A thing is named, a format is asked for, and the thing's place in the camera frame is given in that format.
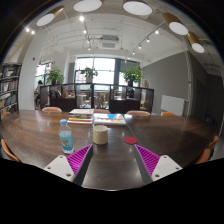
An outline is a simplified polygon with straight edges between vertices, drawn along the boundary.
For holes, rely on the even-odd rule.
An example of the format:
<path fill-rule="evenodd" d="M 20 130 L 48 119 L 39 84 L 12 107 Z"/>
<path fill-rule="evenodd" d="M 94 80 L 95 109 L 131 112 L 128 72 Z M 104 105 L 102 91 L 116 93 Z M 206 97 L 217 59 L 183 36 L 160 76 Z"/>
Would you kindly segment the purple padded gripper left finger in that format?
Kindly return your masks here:
<path fill-rule="evenodd" d="M 90 144 L 68 156 L 59 155 L 44 170 L 81 186 L 92 156 Z"/>

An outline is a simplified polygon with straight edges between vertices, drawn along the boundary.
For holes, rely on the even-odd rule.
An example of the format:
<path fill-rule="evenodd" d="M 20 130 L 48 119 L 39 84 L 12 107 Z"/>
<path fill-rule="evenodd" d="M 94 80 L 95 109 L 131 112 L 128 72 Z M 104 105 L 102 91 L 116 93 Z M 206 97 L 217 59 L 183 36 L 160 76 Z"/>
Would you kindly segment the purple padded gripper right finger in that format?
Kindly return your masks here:
<path fill-rule="evenodd" d="M 135 144 L 134 156 L 145 185 L 182 169 L 168 155 L 159 156 L 137 144 Z"/>

